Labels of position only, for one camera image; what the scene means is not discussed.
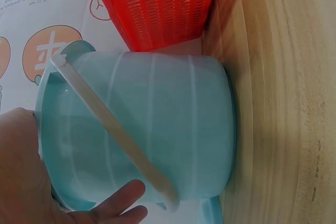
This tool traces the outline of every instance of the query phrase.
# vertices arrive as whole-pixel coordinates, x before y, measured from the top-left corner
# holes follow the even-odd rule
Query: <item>white plastic handle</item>
[[[109,111],[80,74],[67,62],[63,55],[53,55],[51,62],[98,118],[108,133],[120,145],[131,161],[133,161],[142,175],[161,194],[167,209],[170,212],[177,211],[180,199],[171,181],[149,161],[132,137],[123,129],[116,117]]]

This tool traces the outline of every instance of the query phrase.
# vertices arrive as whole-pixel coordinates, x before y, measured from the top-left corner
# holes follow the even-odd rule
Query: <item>cartoon illustration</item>
[[[0,37],[0,78],[6,72],[10,61],[10,46],[7,39]]]
[[[50,57],[60,47],[81,39],[79,31],[64,25],[50,26],[35,33],[27,42],[22,57],[27,78],[39,85]]]
[[[108,21],[110,20],[110,15],[104,6],[102,0],[91,0],[90,3],[90,13],[91,15],[101,21]]]

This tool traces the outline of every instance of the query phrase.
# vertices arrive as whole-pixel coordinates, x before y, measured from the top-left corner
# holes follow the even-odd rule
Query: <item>poster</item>
[[[79,39],[128,51],[102,0],[0,0],[0,113],[34,109],[50,57]]]

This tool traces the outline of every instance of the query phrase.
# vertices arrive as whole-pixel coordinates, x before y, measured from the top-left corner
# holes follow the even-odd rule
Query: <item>wood grain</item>
[[[335,18],[335,0],[216,0],[203,50],[239,124],[225,223],[336,223]]]

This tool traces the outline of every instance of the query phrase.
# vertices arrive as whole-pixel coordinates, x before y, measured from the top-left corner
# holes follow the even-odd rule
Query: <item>hand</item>
[[[15,109],[0,116],[0,223],[139,224],[145,207],[123,212],[144,192],[144,184],[134,180],[91,211],[63,212],[51,197],[33,113]]]

